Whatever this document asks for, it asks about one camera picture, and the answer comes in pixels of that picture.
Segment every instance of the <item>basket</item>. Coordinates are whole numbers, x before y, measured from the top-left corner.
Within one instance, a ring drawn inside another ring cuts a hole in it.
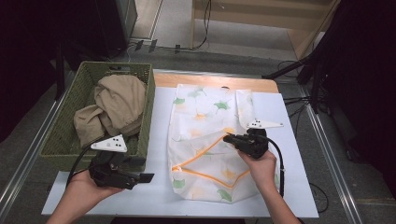
[[[75,112],[95,104],[93,90],[102,77],[110,75],[136,76],[147,84],[146,102],[140,133],[125,139],[128,156],[146,158],[149,146],[149,128],[154,103],[155,83],[150,64],[84,62],[65,94],[58,113],[49,127],[40,147],[39,156],[50,161],[60,171],[70,171],[81,153],[79,138],[74,126]],[[88,150],[78,164],[77,170],[88,168],[97,150]],[[141,172],[143,166],[125,166],[126,171]]]

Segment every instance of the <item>table surface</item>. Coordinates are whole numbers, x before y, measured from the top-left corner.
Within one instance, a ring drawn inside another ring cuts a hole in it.
[[[88,214],[136,217],[269,217],[259,194],[227,204],[184,200],[173,192],[166,159],[167,130],[176,86],[183,83],[251,89],[257,119],[284,124],[282,128],[268,129],[267,134],[277,142],[281,150],[283,148],[282,156],[287,170],[285,201],[298,217],[318,217],[286,107],[276,83],[266,79],[197,75],[201,74],[155,74],[156,94],[146,166],[146,173],[154,173],[155,176],[149,184],[139,184],[132,190],[125,190],[103,200]],[[67,175],[66,172],[59,172],[43,208],[43,215],[50,215],[60,201]]]

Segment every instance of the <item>crumpled fabric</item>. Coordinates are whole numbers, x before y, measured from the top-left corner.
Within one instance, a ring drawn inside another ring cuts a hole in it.
[[[75,127],[82,147],[102,137],[104,130],[112,136],[120,133],[131,136],[140,131],[146,84],[137,77],[103,77],[94,89],[94,100],[96,105],[89,105],[75,114]]]
[[[101,113],[103,109],[97,105],[89,105],[76,111],[74,123],[82,147],[105,135],[105,127],[98,117]]]

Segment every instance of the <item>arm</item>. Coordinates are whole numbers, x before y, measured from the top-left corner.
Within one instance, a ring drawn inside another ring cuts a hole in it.
[[[103,199],[120,191],[122,189],[97,187],[88,171],[75,175],[47,224],[73,223]]]
[[[276,157],[270,151],[266,151],[261,158],[254,160],[249,155],[238,151],[239,156],[250,167],[250,173],[256,182],[259,192],[264,198],[265,204],[274,223],[299,223],[300,221],[291,212],[289,206],[276,190],[275,168]]]

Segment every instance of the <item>white table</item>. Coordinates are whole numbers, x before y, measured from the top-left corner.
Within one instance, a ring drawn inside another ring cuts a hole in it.
[[[97,204],[88,214],[135,217],[269,217],[261,195],[243,201],[210,203],[182,199],[172,190],[167,167],[167,132],[175,88],[157,87],[148,144],[146,173],[155,176],[149,184],[138,184]],[[285,201],[297,217],[318,217],[290,120],[279,93],[253,93],[257,119],[284,124],[267,134],[280,147],[285,173]],[[43,215],[50,215],[60,201],[68,173],[60,172],[52,186]]]

